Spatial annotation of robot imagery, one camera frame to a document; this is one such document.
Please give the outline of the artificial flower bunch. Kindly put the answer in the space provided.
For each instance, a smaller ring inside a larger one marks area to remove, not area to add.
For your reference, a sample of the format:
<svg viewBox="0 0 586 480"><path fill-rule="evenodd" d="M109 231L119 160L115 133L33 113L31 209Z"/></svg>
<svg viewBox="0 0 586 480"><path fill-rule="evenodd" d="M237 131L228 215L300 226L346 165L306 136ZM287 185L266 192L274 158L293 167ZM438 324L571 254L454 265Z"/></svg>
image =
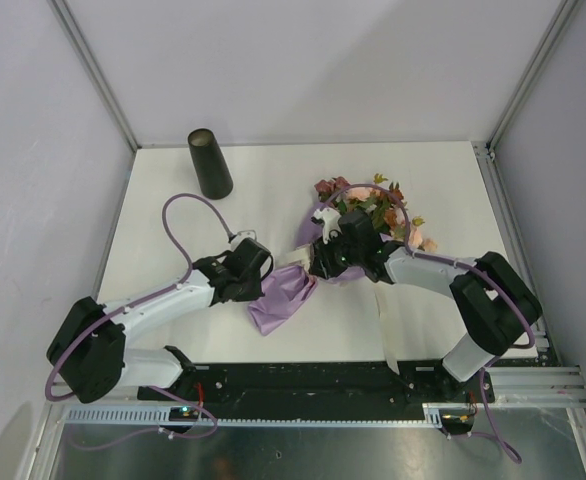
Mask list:
<svg viewBox="0 0 586 480"><path fill-rule="evenodd" d="M354 209L364 210L372 219L375 231L393 240L403 241L409 233L409 245L427 253L437 251L437 243L422 234L420 227L425 223L421 216L412 216L407 207L398 182L389 180L381 173L375 173L372 184L348 188L350 183L343 177L321 179L314 190L321 204L331 200L329 206L341 215Z"/></svg>

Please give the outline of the purple wrapping paper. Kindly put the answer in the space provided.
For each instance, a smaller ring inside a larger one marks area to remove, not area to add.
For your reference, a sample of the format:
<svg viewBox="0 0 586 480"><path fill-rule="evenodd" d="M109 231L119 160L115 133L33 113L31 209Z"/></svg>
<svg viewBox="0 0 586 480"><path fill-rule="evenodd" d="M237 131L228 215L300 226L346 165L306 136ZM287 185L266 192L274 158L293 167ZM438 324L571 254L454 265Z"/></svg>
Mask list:
<svg viewBox="0 0 586 480"><path fill-rule="evenodd" d="M357 267L328 280L310 276L300 265L277 267L262 282L263 296L250 302L247 311L257 330L267 336L292 318L320 284L338 285L364 277Z"/></svg>

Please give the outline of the cream printed ribbon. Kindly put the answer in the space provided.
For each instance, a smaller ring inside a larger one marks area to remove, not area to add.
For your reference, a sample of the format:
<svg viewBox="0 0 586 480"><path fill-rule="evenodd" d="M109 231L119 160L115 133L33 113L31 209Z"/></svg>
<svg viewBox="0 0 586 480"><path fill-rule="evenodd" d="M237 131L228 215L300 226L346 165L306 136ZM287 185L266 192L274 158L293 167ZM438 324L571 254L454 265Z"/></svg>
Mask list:
<svg viewBox="0 0 586 480"><path fill-rule="evenodd" d="M277 267L285 267L288 265L298 265L302 267L307 273L310 272L312 262L311 258L312 245L304 244L286 254L280 255L276 259ZM400 375L400 368L398 359L393 351L392 345L392 328L390 308L388 305L385 291L379 283L373 284L373 292L375 295L376 306L378 311L379 325L382 333L383 353L389 369L397 376Z"/></svg>

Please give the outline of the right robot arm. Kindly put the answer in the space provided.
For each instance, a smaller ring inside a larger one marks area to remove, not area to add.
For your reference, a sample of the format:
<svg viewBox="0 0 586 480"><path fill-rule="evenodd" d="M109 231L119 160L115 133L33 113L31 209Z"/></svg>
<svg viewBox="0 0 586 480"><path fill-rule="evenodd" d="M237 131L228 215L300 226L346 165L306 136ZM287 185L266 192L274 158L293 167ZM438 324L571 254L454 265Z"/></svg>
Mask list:
<svg viewBox="0 0 586 480"><path fill-rule="evenodd" d="M538 298L497 252L460 260L413 250L384 240L361 209L341 215L320 208L312 222L322 227L322 236L310 247L311 275L329 280L358 268L374 283L411 285L455 302L466 334L434 376L435 391L446 401L466 394L470 378L515 347L542 316Z"/></svg>

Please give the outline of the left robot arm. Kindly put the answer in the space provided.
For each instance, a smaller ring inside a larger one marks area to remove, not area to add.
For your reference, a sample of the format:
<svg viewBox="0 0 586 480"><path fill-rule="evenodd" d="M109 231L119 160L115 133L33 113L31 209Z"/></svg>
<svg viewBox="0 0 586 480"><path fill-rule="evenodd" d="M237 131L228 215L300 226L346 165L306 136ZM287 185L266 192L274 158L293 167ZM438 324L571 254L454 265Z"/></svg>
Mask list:
<svg viewBox="0 0 586 480"><path fill-rule="evenodd" d="M136 388L140 400L183 399L195 390L195 365L175 346L148 350L135 342L189 313L262 297L272 270L272 254L244 237L222 254L196 261L185 277L156 292L106 304L82 298L47 350L52 375L84 404L124 387Z"/></svg>

